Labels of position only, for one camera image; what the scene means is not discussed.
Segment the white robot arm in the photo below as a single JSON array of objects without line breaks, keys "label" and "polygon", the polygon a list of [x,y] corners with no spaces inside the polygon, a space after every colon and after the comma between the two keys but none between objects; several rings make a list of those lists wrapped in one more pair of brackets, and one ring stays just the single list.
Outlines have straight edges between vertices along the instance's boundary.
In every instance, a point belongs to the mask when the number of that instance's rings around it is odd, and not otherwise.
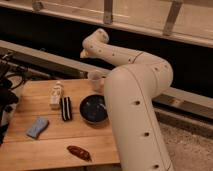
[{"label": "white robot arm", "polygon": [[174,171],[152,105],[173,80],[168,61],[150,53],[113,46],[99,28],[83,42],[83,58],[115,68],[104,82],[105,104],[122,171]]}]

